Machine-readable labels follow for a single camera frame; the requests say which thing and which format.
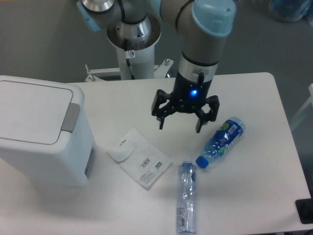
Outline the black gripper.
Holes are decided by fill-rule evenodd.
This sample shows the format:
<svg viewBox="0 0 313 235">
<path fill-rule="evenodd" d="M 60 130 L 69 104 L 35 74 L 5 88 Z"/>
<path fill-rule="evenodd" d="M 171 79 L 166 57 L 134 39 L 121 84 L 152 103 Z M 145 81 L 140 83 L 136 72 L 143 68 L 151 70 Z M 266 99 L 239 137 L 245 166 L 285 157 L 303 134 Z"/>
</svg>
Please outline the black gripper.
<svg viewBox="0 0 313 235">
<path fill-rule="evenodd" d="M 220 102 L 217 95 L 207 97 L 212 80 L 208 79 L 204 71 L 191 74 L 188 79 L 180 72 L 177 73 L 173 91 L 168 94 L 158 89 L 152 103 L 151 114 L 159 121 L 159 129 L 163 128 L 165 118 L 173 113 L 195 113 L 199 118 L 196 132 L 199 133 L 203 125 L 217 118 Z M 203 106 L 210 110 L 205 113 Z"/>
</svg>

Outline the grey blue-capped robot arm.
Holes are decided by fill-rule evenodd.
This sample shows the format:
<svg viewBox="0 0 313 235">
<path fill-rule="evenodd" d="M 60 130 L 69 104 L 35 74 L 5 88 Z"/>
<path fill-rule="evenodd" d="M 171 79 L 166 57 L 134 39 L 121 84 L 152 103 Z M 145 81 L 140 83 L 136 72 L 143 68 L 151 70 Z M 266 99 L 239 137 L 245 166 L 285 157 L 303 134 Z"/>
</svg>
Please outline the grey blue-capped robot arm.
<svg viewBox="0 0 313 235">
<path fill-rule="evenodd" d="M 79 0 L 76 5 L 91 30 L 106 30 L 123 80 L 154 78 L 159 21 L 171 25 L 184 38 L 184 48 L 173 91 L 156 92 L 152 115 L 164 123 L 176 112 L 194 113 L 197 131 L 216 120 L 219 100 L 207 93 L 233 27 L 234 1 Z"/>
</svg>

